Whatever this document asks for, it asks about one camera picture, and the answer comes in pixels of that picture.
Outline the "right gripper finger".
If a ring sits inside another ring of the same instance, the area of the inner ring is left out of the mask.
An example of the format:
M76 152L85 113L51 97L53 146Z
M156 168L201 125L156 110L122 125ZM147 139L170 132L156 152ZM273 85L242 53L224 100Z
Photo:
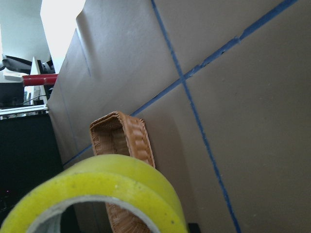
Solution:
M189 233L201 233L198 223L188 223Z

